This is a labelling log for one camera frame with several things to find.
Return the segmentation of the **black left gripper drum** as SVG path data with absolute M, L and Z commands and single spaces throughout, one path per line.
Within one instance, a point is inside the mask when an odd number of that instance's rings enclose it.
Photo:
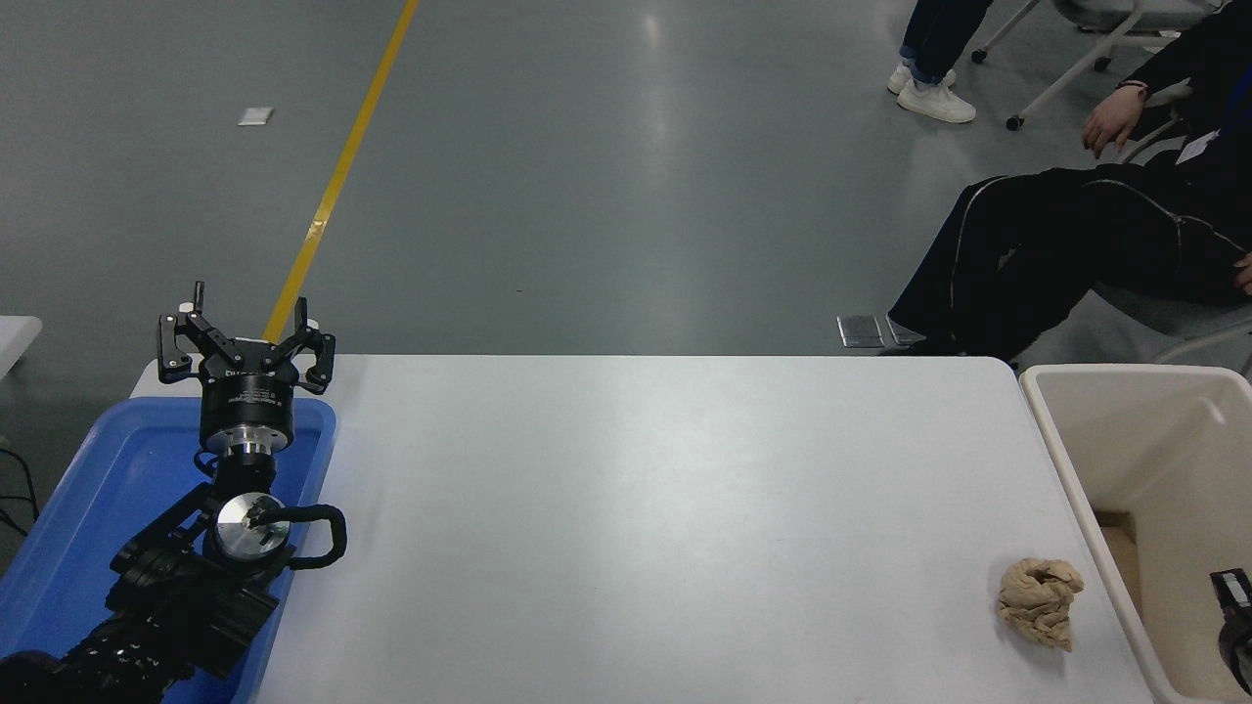
M 202 448 L 214 455 L 277 453 L 293 441 L 290 357 L 263 339 L 237 339 L 240 366 L 220 352 L 202 355 Z

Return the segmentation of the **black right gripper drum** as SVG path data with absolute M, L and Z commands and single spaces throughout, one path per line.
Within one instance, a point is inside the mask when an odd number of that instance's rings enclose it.
M 1218 633 L 1218 654 L 1229 668 L 1234 681 L 1251 695 L 1251 624 L 1229 618 Z

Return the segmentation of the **seated person's right hand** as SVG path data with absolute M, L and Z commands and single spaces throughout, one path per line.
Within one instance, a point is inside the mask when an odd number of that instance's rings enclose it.
M 1108 149 L 1122 152 L 1139 125 L 1146 109 L 1146 98 L 1148 88 L 1144 84 L 1126 83 L 1118 86 L 1109 96 L 1101 100 L 1090 111 L 1090 116 L 1087 116 L 1080 133 L 1082 148 L 1090 152 L 1096 159 L 1104 155 Z

